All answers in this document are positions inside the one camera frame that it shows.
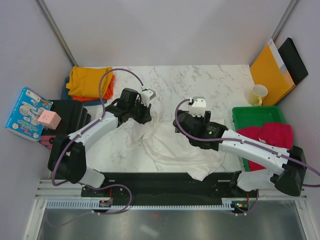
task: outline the gray floor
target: gray floor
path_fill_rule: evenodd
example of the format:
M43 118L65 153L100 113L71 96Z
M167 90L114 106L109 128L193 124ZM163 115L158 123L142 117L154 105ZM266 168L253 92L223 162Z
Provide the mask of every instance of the gray floor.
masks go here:
M46 210L52 224L88 210ZM44 240L304 240L294 202L259 201L247 216L222 211L130 210L86 215L64 227L42 223Z

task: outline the gray wall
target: gray wall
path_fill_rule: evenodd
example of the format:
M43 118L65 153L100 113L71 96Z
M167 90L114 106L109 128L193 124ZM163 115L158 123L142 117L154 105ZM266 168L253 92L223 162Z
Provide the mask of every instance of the gray wall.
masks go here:
M320 1L300 1L276 41L279 47L287 37L293 39L309 75L285 97L279 107L292 125L294 138L302 147L306 161L320 170ZM320 177L308 172L306 183L320 183ZM307 188L312 217L320 231L320 188Z
M71 70L33 0L0 1L0 238L22 239L50 151L4 129L23 87L58 98Z
M249 64L290 0L44 0L79 66Z

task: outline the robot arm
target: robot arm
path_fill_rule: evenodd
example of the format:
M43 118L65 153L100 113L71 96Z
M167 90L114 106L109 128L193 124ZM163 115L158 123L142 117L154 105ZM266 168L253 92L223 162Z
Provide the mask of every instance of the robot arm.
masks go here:
M67 144L76 138L63 156L57 174L65 180L75 184L82 183L99 188L105 177L102 173L87 167L86 152L104 135L116 129L128 119L134 119L140 124L151 121L150 101L156 96L155 91L144 89L141 93L136 90L125 88L120 98L116 99L111 105L105 107L105 115L102 114L98 119L90 122L77 132L68 136L58 135L52 144L49 157L48 169L53 172L59 156Z
M190 99L189 104L190 111L178 110L177 120L183 130L195 137L187 136L192 146L231 153L250 159L266 168L253 172L235 172L231 185L237 185L246 192L276 188L287 195L300 196L306 169L280 156L288 156L306 163L301 148L293 146L292 149L286 149L271 146L242 136L224 125L211 122L211 113L206 111L206 100L203 97ZM176 121L173 125L176 127L176 132L180 132ZM216 139L216 141L199 141L199 139Z

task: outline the pink box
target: pink box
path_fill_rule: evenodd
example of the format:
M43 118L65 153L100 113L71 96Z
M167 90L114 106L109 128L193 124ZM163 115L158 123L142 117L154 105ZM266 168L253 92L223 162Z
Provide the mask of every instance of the pink box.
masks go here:
M61 121L61 117L54 111L44 110L40 117L38 118L38 122L43 125L45 128L55 130L58 124Z

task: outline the yellow folder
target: yellow folder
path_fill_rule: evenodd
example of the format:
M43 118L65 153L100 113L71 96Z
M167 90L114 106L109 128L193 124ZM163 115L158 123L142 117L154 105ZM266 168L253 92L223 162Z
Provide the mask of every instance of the yellow folder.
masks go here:
M250 71L254 83L268 89L262 101L263 106L275 105L296 86L272 39L254 61Z

